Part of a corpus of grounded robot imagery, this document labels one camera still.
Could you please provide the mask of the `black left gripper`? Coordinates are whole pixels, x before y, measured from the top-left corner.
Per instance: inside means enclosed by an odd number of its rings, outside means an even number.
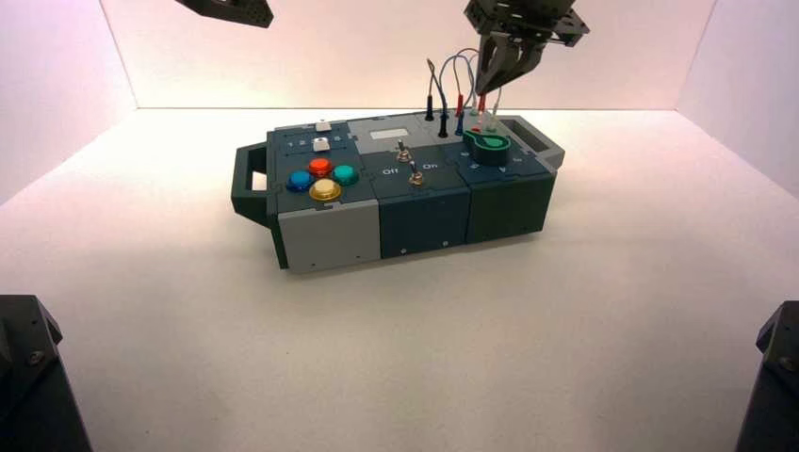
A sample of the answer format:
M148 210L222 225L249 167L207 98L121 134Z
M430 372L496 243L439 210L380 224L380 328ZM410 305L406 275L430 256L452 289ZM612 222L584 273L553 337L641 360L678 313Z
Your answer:
M195 13L225 22L269 28L273 12L266 0L177 0Z

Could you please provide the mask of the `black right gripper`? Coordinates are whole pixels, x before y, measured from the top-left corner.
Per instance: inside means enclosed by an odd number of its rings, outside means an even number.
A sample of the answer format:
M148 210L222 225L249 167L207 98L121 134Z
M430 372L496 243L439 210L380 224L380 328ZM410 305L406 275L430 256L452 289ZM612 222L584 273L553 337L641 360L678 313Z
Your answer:
M487 94L534 70L543 42L574 47L590 33L570 0L471 0L465 17L481 35L475 92ZM519 43L505 42L501 33Z

